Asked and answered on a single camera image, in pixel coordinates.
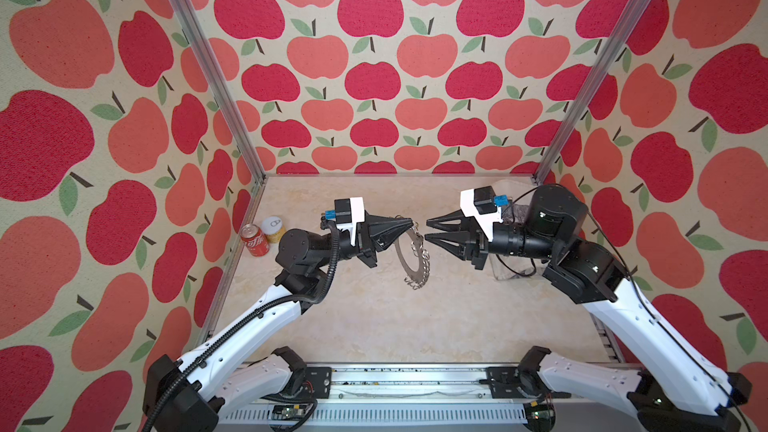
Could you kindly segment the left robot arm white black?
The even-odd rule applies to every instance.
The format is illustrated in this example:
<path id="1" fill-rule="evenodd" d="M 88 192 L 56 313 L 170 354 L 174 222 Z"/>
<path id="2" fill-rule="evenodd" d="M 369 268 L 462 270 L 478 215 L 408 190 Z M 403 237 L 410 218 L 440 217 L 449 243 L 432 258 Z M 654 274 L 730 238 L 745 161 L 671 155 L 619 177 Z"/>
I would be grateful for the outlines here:
<path id="1" fill-rule="evenodd" d="M 296 352 L 281 347 L 254 364 L 245 360 L 325 299 L 340 262 L 357 258 L 373 268 L 378 253 L 413 226 L 404 217 L 366 215 L 356 225 L 338 224 L 337 218 L 333 213 L 322 217 L 322 235 L 286 232 L 276 257 L 282 271 L 246 312 L 184 355 L 163 355 L 152 363 L 143 399 L 144 430 L 212 431 L 222 417 L 258 399 L 276 404 L 284 418 L 281 431 L 294 431 L 313 415 L 317 397 Z"/>

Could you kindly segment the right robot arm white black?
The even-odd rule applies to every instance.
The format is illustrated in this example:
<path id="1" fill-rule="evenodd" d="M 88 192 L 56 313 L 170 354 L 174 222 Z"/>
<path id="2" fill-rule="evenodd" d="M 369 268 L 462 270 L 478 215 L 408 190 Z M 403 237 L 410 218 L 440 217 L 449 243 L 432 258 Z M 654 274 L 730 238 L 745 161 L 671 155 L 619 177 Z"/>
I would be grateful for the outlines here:
<path id="1" fill-rule="evenodd" d="M 509 201 L 492 187 L 464 190 L 458 210 L 427 220 L 426 241 L 482 269 L 491 255 L 543 260 L 543 277 L 598 318 L 640 360 L 621 372 L 572 361 L 546 347 L 518 363 L 525 394 L 570 393 L 638 419 L 647 431 L 737 431 L 752 385 L 693 347 L 641 293 L 624 263 L 579 237 L 588 207 L 559 184 L 531 191 L 527 215 L 506 223 Z"/>

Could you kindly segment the metal disc with key rings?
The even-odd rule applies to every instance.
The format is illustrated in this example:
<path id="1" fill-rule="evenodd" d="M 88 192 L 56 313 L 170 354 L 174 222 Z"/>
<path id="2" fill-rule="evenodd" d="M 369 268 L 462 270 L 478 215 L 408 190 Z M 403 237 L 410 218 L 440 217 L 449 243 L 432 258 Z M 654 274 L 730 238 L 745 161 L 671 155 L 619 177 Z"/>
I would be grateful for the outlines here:
<path id="1" fill-rule="evenodd" d="M 404 282 L 413 290 L 424 287 L 430 277 L 431 259 L 417 223 L 396 240 L 395 251 L 405 273 Z"/>

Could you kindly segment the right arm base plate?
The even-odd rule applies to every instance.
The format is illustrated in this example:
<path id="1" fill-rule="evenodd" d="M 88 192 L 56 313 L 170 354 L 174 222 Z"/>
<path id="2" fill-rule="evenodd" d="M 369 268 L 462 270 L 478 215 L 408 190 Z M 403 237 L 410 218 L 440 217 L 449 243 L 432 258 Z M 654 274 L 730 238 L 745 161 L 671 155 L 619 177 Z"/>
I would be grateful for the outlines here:
<path id="1" fill-rule="evenodd" d="M 516 366 L 488 367 L 485 374 L 483 383 L 488 386 L 493 399 L 527 398 Z"/>

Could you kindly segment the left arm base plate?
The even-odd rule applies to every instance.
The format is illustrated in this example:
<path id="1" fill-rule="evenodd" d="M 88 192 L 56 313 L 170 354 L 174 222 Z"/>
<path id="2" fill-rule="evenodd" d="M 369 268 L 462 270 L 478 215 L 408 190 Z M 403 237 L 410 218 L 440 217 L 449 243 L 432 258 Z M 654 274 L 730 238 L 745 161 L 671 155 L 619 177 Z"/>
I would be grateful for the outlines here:
<path id="1" fill-rule="evenodd" d="M 295 397 L 307 400 L 314 397 L 326 400 L 330 396 L 333 369 L 331 367 L 309 366 L 294 374 L 296 379 Z"/>

